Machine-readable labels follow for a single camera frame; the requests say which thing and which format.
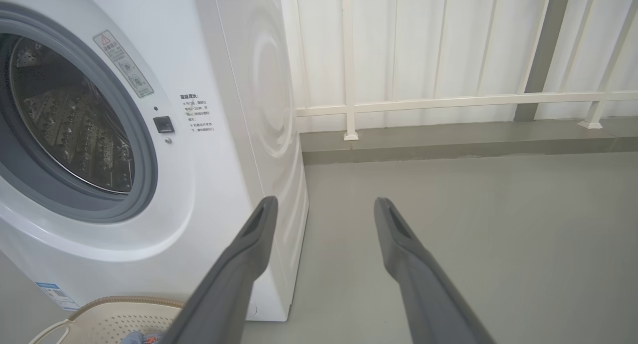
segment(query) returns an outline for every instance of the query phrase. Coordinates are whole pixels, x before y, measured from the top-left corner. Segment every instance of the warning label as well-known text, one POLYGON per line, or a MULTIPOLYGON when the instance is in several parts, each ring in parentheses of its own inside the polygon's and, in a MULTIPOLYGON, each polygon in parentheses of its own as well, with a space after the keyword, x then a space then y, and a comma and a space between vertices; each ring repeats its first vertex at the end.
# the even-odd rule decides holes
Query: warning label
POLYGON ((188 118, 188 125, 191 132, 210 132, 215 131, 210 118, 210 111, 206 101, 200 99, 197 94, 179 95, 183 101, 184 113, 188 118))
POLYGON ((109 31, 97 35, 93 40, 118 67, 138 97, 144 97, 153 93, 153 88, 146 81, 142 72, 109 31))

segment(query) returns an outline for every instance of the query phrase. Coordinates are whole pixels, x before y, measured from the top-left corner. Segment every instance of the laundry basket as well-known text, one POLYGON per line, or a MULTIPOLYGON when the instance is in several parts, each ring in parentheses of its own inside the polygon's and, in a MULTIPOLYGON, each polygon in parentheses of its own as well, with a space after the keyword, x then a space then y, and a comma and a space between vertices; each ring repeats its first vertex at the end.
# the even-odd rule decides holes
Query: laundry basket
POLYGON ((57 344, 119 344, 132 331, 166 332, 182 306, 183 302, 157 297, 104 297, 46 328, 30 344, 59 328, 66 331, 57 344))

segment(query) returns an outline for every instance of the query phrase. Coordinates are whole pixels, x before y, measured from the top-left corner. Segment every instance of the washing machine side panel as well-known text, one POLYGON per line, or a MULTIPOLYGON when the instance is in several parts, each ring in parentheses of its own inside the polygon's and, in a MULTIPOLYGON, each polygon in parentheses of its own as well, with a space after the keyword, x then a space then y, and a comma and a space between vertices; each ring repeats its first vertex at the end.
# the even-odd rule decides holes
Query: washing machine side panel
POLYGON ((306 183, 280 0, 216 0, 264 194, 280 201, 273 251, 281 297, 292 299, 307 208, 306 183))

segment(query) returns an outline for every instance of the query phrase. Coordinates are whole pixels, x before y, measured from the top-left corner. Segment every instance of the white washing machine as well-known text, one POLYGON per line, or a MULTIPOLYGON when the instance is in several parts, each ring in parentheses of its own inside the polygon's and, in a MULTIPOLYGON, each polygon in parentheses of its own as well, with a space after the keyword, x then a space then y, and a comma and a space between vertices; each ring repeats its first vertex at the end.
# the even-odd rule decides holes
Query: white washing machine
POLYGON ((285 321, 308 195, 280 0, 0 0, 0 249, 67 310, 185 300, 267 195, 285 321))

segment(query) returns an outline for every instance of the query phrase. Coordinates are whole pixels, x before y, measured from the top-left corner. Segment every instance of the white corrugated wall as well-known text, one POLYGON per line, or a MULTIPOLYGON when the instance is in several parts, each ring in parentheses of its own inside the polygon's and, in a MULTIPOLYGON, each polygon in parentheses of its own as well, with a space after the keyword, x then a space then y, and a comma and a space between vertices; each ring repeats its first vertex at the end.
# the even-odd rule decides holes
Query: white corrugated wall
MULTIPOLYGON (((352 0, 355 103, 515 94, 533 55, 545 0, 497 0, 479 88, 493 1, 447 0, 444 10, 445 0, 352 0)), ((560 87, 586 2, 568 2, 545 92, 560 87)), ((631 2, 595 0, 565 91, 597 90, 631 2)), ((341 0, 282 3, 296 106, 344 105, 341 0)), ((615 84, 611 90, 638 90, 635 23, 613 73, 617 80, 610 81, 615 84)), ((536 118, 582 118, 590 104, 541 104, 536 118)), ((355 123, 356 128, 383 128, 512 121, 514 112, 515 104, 371 112, 355 114, 355 123)), ((611 102, 603 115, 638 115, 638 101, 611 102)), ((344 114, 297 120, 301 132, 346 129, 344 114)))

